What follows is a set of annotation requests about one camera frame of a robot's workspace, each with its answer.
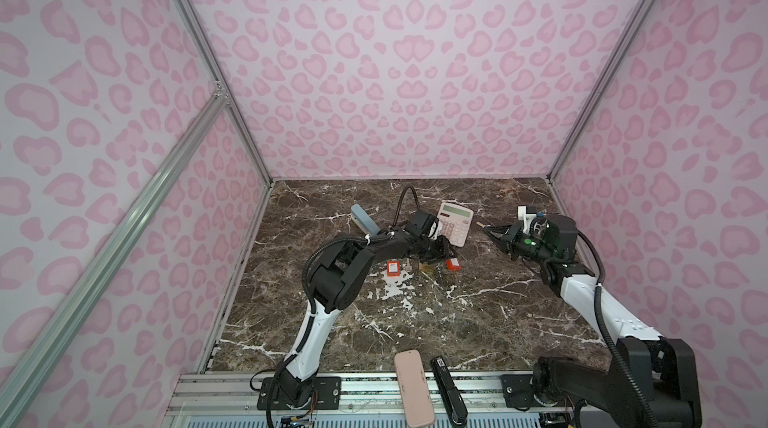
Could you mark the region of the red padlock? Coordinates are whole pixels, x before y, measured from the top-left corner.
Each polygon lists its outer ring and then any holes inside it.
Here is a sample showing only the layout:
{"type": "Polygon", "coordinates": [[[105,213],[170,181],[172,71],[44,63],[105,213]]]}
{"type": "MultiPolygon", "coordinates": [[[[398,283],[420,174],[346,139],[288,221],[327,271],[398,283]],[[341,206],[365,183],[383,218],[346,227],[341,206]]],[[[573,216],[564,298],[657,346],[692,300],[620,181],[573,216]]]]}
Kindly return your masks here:
{"type": "Polygon", "coordinates": [[[386,268],[388,277],[399,277],[401,275],[401,265],[398,261],[388,261],[386,268]]]}
{"type": "Polygon", "coordinates": [[[449,271],[457,272],[461,270],[461,265],[457,258],[449,258],[446,260],[446,268],[449,271]]]}

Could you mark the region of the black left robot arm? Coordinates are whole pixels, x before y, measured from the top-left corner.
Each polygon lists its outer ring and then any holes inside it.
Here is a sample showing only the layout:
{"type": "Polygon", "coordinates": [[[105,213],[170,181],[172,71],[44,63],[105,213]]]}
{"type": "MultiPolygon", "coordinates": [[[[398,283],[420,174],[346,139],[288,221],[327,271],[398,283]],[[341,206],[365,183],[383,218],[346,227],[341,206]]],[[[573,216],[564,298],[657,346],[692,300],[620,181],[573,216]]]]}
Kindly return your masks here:
{"type": "Polygon", "coordinates": [[[260,389],[265,409],[280,399],[302,409],[311,400],[313,380],[330,332],[341,313],[358,297],[371,269],[386,262],[415,259],[434,265],[456,256],[449,239],[438,232],[439,220],[424,211],[376,234],[340,234],[308,258],[301,274],[307,310],[296,340],[260,389]]]}

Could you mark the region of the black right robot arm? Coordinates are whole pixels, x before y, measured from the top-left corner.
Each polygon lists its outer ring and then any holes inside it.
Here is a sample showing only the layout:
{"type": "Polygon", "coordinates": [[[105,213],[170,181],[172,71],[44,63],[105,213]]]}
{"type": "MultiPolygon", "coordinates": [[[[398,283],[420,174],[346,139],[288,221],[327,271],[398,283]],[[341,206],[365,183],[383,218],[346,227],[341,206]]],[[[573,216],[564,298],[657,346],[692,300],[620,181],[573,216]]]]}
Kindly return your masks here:
{"type": "Polygon", "coordinates": [[[589,324],[610,353],[606,370],[568,357],[540,357],[531,398],[569,398],[575,419],[592,406],[619,427],[702,425],[693,349],[643,322],[607,291],[605,265],[573,219],[521,208],[517,222],[482,231],[511,260],[537,266],[543,284],[589,324]]]}

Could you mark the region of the pink calculator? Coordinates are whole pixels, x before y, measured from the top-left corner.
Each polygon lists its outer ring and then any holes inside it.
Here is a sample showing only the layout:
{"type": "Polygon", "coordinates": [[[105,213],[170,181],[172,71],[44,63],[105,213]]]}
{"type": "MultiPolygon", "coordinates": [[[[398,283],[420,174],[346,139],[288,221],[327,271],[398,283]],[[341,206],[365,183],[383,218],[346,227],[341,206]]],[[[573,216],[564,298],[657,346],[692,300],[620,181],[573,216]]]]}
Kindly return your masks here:
{"type": "Polygon", "coordinates": [[[474,212],[469,208],[443,201],[438,210],[438,234],[446,237],[450,244],[462,248],[472,225],[474,212]]]}

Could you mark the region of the blue stapler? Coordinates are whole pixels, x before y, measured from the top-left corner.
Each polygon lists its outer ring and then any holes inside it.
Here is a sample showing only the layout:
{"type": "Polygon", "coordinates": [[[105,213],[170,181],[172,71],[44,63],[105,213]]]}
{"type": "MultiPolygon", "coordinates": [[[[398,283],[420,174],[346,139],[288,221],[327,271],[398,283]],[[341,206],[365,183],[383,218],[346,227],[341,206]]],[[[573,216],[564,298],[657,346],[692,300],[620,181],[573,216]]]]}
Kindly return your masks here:
{"type": "Polygon", "coordinates": [[[355,204],[351,207],[350,216],[355,225],[365,235],[374,236],[380,232],[378,225],[359,204],[355,204]]]}

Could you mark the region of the pink case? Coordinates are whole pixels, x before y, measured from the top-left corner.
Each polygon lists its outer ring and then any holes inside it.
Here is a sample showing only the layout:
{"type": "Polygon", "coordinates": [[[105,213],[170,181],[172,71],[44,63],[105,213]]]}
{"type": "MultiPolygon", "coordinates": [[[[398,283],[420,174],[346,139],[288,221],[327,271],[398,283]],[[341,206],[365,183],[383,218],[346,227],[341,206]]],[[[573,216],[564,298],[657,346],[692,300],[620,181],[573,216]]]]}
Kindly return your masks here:
{"type": "Polygon", "coordinates": [[[432,426],[436,414],[420,353],[415,349],[397,353],[394,366],[407,426],[432,426]]]}

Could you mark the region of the black stapler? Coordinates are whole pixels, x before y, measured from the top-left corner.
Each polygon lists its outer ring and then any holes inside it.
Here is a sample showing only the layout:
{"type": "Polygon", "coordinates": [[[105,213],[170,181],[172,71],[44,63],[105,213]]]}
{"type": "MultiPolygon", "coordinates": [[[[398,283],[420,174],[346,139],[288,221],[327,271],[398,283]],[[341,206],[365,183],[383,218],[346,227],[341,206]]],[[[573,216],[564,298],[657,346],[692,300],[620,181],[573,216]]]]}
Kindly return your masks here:
{"type": "Polygon", "coordinates": [[[430,366],[449,422],[453,427],[466,427],[468,410],[446,359],[436,356],[430,360],[430,366]]]}

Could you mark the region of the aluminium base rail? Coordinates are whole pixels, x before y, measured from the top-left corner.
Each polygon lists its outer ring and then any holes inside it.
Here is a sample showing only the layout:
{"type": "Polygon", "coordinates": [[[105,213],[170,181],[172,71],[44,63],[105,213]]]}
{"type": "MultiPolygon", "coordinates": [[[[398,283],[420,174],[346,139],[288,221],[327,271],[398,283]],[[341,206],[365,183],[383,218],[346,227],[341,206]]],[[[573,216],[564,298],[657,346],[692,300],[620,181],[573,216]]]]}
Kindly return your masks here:
{"type": "Polygon", "coordinates": [[[543,358],[531,371],[321,373],[297,399],[269,372],[185,375],[164,427],[699,427],[689,382],[543,358]]]}

